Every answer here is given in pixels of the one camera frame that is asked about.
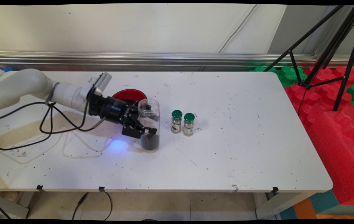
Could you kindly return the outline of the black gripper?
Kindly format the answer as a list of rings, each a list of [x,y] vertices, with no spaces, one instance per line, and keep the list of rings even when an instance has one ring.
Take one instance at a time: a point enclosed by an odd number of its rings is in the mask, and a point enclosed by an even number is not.
[[[152,106],[147,100],[119,100],[91,93],[88,95],[88,113],[106,121],[122,124],[122,135],[140,139],[145,133],[156,134],[156,128],[143,126],[139,113],[151,113]]]

